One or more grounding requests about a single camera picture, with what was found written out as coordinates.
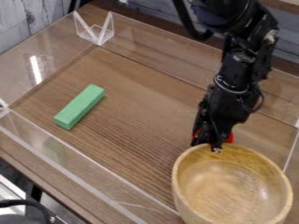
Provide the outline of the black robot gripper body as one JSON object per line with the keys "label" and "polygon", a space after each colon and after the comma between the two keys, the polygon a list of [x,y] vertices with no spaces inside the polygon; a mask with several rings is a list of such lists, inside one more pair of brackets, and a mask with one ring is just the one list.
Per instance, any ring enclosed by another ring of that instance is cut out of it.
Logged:
{"label": "black robot gripper body", "polygon": [[261,86],[254,83],[243,94],[226,91],[217,85],[210,85],[203,100],[209,103],[210,122],[219,127],[234,126],[245,123],[263,103],[265,96]]}

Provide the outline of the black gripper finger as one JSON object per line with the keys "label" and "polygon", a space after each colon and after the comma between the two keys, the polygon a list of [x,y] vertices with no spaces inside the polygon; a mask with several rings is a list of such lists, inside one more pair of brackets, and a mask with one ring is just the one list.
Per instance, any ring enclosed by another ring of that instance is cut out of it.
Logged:
{"label": "black gripper finger", "polygon": [[211,119],[209,115],[209,103],[203,100],[199,103],[199,110],[195,117],[191,134],[191,146],[209,144],[211,142]]}
{"label": "black gripper finger", "polygon": [[222,145],[226,143],[231,132],[231,126],[219,127],[215,122],[211,124],[210,147],[213,153],[222,152]]}

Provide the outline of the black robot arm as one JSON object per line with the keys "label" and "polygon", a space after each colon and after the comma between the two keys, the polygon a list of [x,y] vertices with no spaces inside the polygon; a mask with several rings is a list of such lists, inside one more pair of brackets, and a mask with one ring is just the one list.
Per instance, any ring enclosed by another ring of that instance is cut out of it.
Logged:
{"label": "black robot arm", "polygon": [[258,0],[173,0],[182,24],[199,40],[225,37],[222,66],[199,103],[191,145],[219,153],[265,104],[259,82],[267,79],[278,42],[275,16]]}

